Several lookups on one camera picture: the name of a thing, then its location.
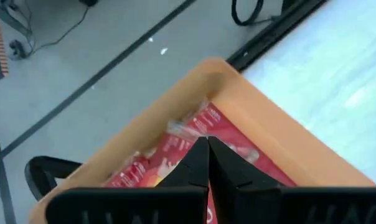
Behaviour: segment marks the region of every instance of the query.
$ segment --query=white table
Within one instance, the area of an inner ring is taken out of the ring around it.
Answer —
[[[376,182],[376,0],[330,0],[243,74]]]

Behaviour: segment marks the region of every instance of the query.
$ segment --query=cable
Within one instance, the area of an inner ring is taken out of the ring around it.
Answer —
[[[264,20],[264,21],[255,22],[258,15],[260,14],[260,11],[263,9],[263,4],[264,4],[264,0],[257,0],[256,8],[252,12],[252,14],[250,15],[249,19],[247,19],[245,21],[241,21],[238,17],[238,13],[237,13],[237,0],[232,0],[231,15],[232,15],[233,21],[238,26],[250,26],[250,25],[258,24],[259,22],[266,22],[266,21],[273,20],[273,18],[270,18],[270,19],[267,19],[267,20]]]
[[[43,49],[45,47],[50,47],[50,46],[59,44],[59,42],[61,42],[61,40],[63,40],[71,31],[73,31],[76,27],[78,27],[84,21],[84,19],[86,18],[88,9],[89,9],[89,7],[87,6],[86,9],[85,9],[85,11],[84,11],[84,13],[83,13],[82,18],[75,25],[73,25],[71,28],[69,28],[64,34],[62,34],[62,36],[60,38],[58,38],[56,41],[49,42],[49,43],[46,43],[46,44],[43,44],[43,45],[39,46],[38,48],[35,48],[36,47],[36,41],[34,39],[34,35],[33,35],[33,31],[32,31],[32,11],[31,11],[31,8],[30,8],[29,3],[27,2],[27,0],[24,0],[24,3],[26,5],[26,8],[27,8],[27,11],[28,11],[29,15],[25,16],[22,11],[20,11],[20,13],[24,17],[24,19],[27,21],[27,29],[31,33],[30,35],[29,34],[25,35],[26,41],[29,44],[29,47],[31,48],[30,52],[26,54],[25,58],[31,57],[37,51],[39,51],[39,50],[41,50],[41,49]]]

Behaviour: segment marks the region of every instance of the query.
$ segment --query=orange tray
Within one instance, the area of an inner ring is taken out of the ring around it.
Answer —
[[[49,200],[73,187],[102,186],[135,151],[155,145],[167,122],[184,117],[208,98],[296,184],[374,186],[222,59],[208,59],[118,133],[33,208],[30,223],[46,223]]]

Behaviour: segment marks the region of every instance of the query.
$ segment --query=black cord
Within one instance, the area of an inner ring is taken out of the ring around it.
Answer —
[[[33,45],[31,43],[32,38],[34,39],[34,35],[33,35],[33,31],[32,31],[32,11],[31,11],[31,8],[30,8],[29,3],[27,2],[27,0],[24,0],[24,3],[26,5],[26,8],[27,8],[27,11],[28,11],[29,15],[26,17],[22,13],[22,11],[20,11],[20,12],[21,12],[22,16],[24,17],[24,19],[27,21],[27,29],[29,30],[30,35],[29,34],[25,35],[25,38],[26,38],[27,43],[29,44],[29,47],[31,48],[31,51],[26,54],[26,58],[29,58],[30,56],[34,55],[37,51],[39,51],[39,50],[41,50],[41,49],[43,49],[45,47],[50,47],[50,46],[54,46],[54,45],[59,44],[59,42],[61,42],[61,40],[63,40],[71,31],[73,31],[76,27],[78,27],[84,21],[84,19],[86,18],[88,9],[89,9],[89,7],[87,6],[86,9],[85,9],[85,11],[84,11],[84,13],[83,13],[82,18],[75,25],[73,25],[71,28],[69,28],[56,41],[49,42],[49,43],[46,43],[46,44],[43,44],[43,45],[39,46],[38,48],[35,48],[36,47],[36,41],[33,40]]]
[[[258,15],[260,14],[261,10],[263,9],[263,4],[264,4],[264,0],[257,0],[256,8],[252,12],[252,14],[250,15],[249,19],[247,19],[245,21],[241,21],[238,17],[238,13],[237,13],[237,0],[232,0],[231,15],[232,15],[233,21],[238,26],[250,26],[250,25],[258,24],[259,22],[266,22],[266,21],[272,20],[273,18],[270,18],[270,19],[267,19],[267,20],[264,20],[264,21],[258,21],[258,22],[255,21],[257,19]]]

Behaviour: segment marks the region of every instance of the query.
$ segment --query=snack package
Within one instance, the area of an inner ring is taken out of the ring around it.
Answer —
[[[287,186],[295,186],[264,153],[244,136],[212,103],[202,103],[200,110],[183,122],[171,122],[157,148],[149,153],[136,153],[129,164],[114,175],[106,187],[154,187],[165,178],[187,154],[199,136],[217,136],[255,167]],[[207,223],[216,224],[211,188]]]

